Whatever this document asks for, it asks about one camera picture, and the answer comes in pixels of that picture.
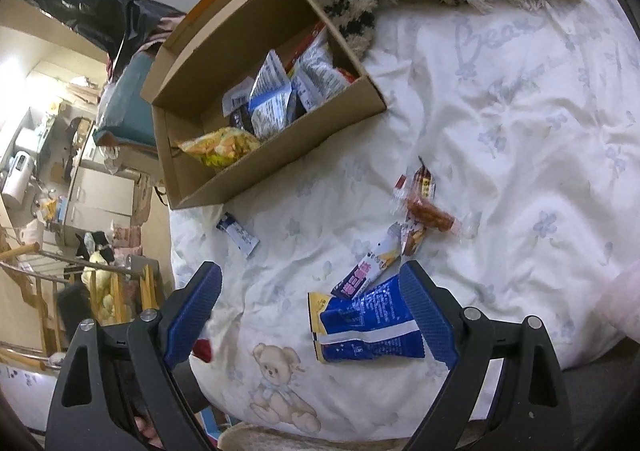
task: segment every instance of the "hand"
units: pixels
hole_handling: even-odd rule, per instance
[[[136,418],[136,426],[138,427],[138,431],[142,433],[142,436],[148,439],[148,443],[152,446],[157,447],[158,449],[164,449],[162,447],[162,442],[160,441],[160,437],[158,433],[156,433],[156,428],[153,427],[150,423],[148,423],[142,417]]]

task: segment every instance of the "cardboard box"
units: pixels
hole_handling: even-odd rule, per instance
[[[321,20],[328,27],[334,64],[357,77],[346,90],[219,173],[175,147],[177,141],[228,126],[222,95],[247,75],[255,77],[272,48],[286,64]],[[361,63],[313,0],[202,0],[160,49],[142,96],[153,103],[158,156],[173,209],[226,202],[335,132],[386,109]]]

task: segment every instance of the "teddy bear print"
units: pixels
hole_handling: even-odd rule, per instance
[[[252,394],[253,412],[269,425],[293,424],[303,433],[318,433],[318,414],[289,387],[300,358],[293,348],[258,344],[254,358],[262,380]]]

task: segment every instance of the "blue gripper pad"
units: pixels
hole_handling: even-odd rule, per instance
[[[189,358],[221,290],[220,267],[205,261],[185,288],[167,298],[161,309],[159,336],[164,364],[170,370]]]
[[[409,307],[431,354],[451,370],[460,358],[458,350],[456,350],[453,327],[433,301],[411,266],[403,265],[400,267],[398,280],[400,294],[402,294],[406,306]]]

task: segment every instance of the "yellow snack bag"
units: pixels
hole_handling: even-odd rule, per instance
[[[226,126],[196,139],[178,143],[185,154],[199,158],[205,166],[223,170],[251,153],[260,142],[249,132]]]

